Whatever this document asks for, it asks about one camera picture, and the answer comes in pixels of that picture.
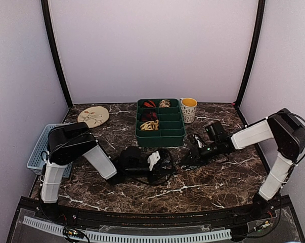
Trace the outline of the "green compartment organizer tray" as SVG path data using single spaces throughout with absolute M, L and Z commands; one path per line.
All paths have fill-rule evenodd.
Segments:
M 171 108 L 160 108 L 159 102 L 163 99 L 171 101 Z M 156 108 L 143 108 L 145 100 L 152 100 Z M 141 131 L 140 125 L 145 123 L 140 121 L 141 114 L 147 111 L 155 111 L 159 120 L 158 131 Z M 135 135 L 140 147 L 181 147 L 184 144 L 186 135 L 185 125 L 179 100 L 173 98 L 152 99 L 144 98 L 137 101 L 136 129 Z

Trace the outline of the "round bird-pattern plate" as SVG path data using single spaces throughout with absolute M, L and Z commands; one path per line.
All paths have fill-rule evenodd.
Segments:
M 85 122 L 87 126 L 96 128 L 109 119 L 109 111 L 102 106 L 94 106 L 83 110 L 77 118 L 77 122 Z

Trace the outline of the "white mug yellow inside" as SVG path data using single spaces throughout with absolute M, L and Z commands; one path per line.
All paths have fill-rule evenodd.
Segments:
M 184 123 L 190 124 L 195 120 L 197 104 L 197 101 L 193 98 L 180 98 L 180 107 Z

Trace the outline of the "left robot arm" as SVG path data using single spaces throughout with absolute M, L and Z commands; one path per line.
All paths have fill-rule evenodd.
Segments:
M 60 184 L 65 169 L 80 157 L 84 157 L 110 185 L 133 179 L 149 186 L 166 183 L 175 172 L 175 165 L 169 150 L 162 148 L 143 157 L 137 147 L 128 147 L 112 159 L 100 146 L 86 123 L 58 126 L 48 133 L 44 180 L 40 199 L 44 203 L 42 213 L 51 221 L 62 216 L 62 210 L 55 205 L 58 201 Z

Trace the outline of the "dark floral necktie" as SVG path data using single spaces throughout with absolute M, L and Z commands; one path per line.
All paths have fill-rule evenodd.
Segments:
M 162 160 L 161 168 L 162 171 L 168 175 L 179 175 L 193 170 L 193 167 L 184 165 L 179 160 L 176 160 L 170 152 L 167 153 L 165 158 Z

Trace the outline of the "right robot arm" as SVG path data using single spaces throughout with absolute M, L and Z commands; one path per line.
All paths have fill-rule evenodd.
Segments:
M 268 211 L 268 204 L 288 182 L 295 167 L 305 157 L 305 119 L 286 108 L 256 121 L 235 133 L 225 130 L 217 121 L 205 127 L 210 143 L 206 144 L 198 134 L 192 135 L 193 148 L 181 161 L 183 167 L 207 165 L 217 156 L 271 141 L 277 149 L 277 157 L 264 183 L 254 196 L 258 200 L 249 207 L 249 216 L 260 219 Z

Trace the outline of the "black front rail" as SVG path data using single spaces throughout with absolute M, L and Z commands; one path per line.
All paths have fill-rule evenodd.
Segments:
M 281 218 L 283 220 L 287 221 L 287 219 L 291 219 L 292 223 L 297 221 L 294 207 L 288 195 L 283 196 L 281 199 L 275 198 L 270 206 L 273 206 L 274 208 L 270 209 L 268 206 L 260 215 L 259 220 L 270 217 L 267 210 L 273 214 L 273 217 L 279 217 L 281 208 Z M 166 228 L 210 225 L 212 228 L 237 228 L 246 226 L 247 223 L 255 220 L 250 216 L 251 205 L 205 212 L 174 214 L 113 213 L 85 210 L 62 205 L 57 205 L 55 208 L 58 210 L 55 214 L 55 217 L 58 217 L 58 219 L 54 220 L 55 222 L 82 230 L 87 228 L 98 229 L 99 226 L 103 225 L 130 228 Z M 22 196 L 15 211 L 14 219 L 17 219 L 24 211 L 30 213 L 31 216 L 49 220 L 41 212 L 41 209 L 39 209 L 39 202 L 37 200 Z

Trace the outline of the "yellow patterned rolled tie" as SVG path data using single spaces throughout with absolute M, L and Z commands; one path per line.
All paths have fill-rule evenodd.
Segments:
M 140 125 L 141 131 L 158 131 L 159 130 L 159 120 L 147 121 Z

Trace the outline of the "red navy striped rolled tie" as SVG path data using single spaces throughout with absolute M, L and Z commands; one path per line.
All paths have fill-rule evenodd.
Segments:
M 156 108 L 156 104 L 154 101 L 152 100 L 145 100 L 142 104 L 143 108 Z

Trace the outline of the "maroon navy striped rolled tie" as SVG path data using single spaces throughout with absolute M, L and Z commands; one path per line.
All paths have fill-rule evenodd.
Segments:
M 157 113 L 155 111 L 147 111 L 141 114 L 141 122 L 149 122 L 158 120 Z

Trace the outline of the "right black frame post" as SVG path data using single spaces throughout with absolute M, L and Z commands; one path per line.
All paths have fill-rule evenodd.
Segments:
M 251 71 L 252 71 L 252 67 L 253 67 L 256 51 L 257 51 L 258 41 L 259 41 L 259 37 L 260 37 L 260 32 L 261 32 L 261 28 L 262 28 L 262 22 L 263 22 L 263 17 L 264 17 L 264 12 L 265 12 L 265 5 L 266 5 L 265 0 L 258 1 L 256 19 L 255 19 L 249 54 L 248 54 L 244 74 L 242 77 L 241 85 L 239 88 L 239 92 L 238 92 L 236 101 L 234 102 L 236 109 L 239 109 L 242 104 L 242 101 L 243 101 L 243 98 L 244 98 L 244 95 L 246 92 L 246 88 L 248 85 L 248 81 L 249 81 L 249 78 L 251 75 Z

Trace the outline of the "left black frame post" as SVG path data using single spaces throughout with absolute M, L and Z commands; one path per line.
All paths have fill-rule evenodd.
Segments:
M 63 68 L 61 65 L 58 48 L 55 40 L 51 15 L 50 15 L 50 9 L 49 9 L 49 1 L 48 0 L 41 0 L 41 8 L 42 8 L 42 14 L 43 14 L 43 20 L 45 23 L 45 28 L 47 32 L 47 38 L 49 41 L 49 46 L 51 50 L 52 59 L 54 62 L 54 66 L 56 69 L 57 77 L 59 80 L 60 87 L 62 89 L 66 104 L 68 109 L 73 107 L 73 102 L 67 87 L 67 82 L 63 73 Z

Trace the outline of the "black frame post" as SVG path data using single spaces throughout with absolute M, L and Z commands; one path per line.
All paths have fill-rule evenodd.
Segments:
M 49 46 L 51 50 L 52 59 L 54 62 L 54 66 L 56 69 L 57 77 L 59 80 L 60 87 L 62 89 L 66 104 L 68 109 L 73 107 L 73 102 L 67 87 L 67 82 L 63 73 L 63 68 L 61 65 L 58 48 L 55 40 L 51 15 L 50 15 L 50 9 L 49 9 L 49 1 L 48 0 L 41 0 L 41 8 L 42 8 L 42 14 L 43 14 L 43 20 L 45 23 L 45 28 L 47 32 L 47 38 L 49 41 Z
M 242 101 L 243 101 L 243 98 L 244 98 L 244 95 L 246 92 L 246 88 L 248 85 L 248 81 L 249 81 L 249 78 L 251 75 L 251 71 L 252 71 L 252 67 L 253 67 L 256 51 L 257 51 L 258 41 L 259 41 L 259 37 L 260 37 L 260 32 L 261 32 L 261 28 L 262 28 L 262 22 L 263 22 L 263 17 L 264 17 L 264 12 L 265 12 L 265 5 L 266 5 L 265 0 L 258 1 L 256 19 L 255 19 L 249 54 L 248 54 L 244 74 L 242 77 L 241 85 L 239 88 L 239 92 L 238 92 L 236 101 L 234 102 L 236 109 L 239 109 L 242 104 Z

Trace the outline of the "floral cream rolled tie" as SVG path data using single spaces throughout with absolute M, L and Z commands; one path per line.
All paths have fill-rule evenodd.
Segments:
M 163 99 L 159 102 L 160 108 L 171 108 L 171 101 L 169 99 Z

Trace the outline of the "light blue plastic basket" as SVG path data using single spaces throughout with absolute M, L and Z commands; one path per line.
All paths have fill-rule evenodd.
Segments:
M 56 128 L 64 126 L 64 124 L 48 124 L 43 129 L 32 153 L 27 162 L 27 168 L 33 171 L 36 175 L 41 175 L 42 168 L 45 162 L 41 158 L 41 153 L 47 151 L 48 146 L 48 134 L 49 132 Z

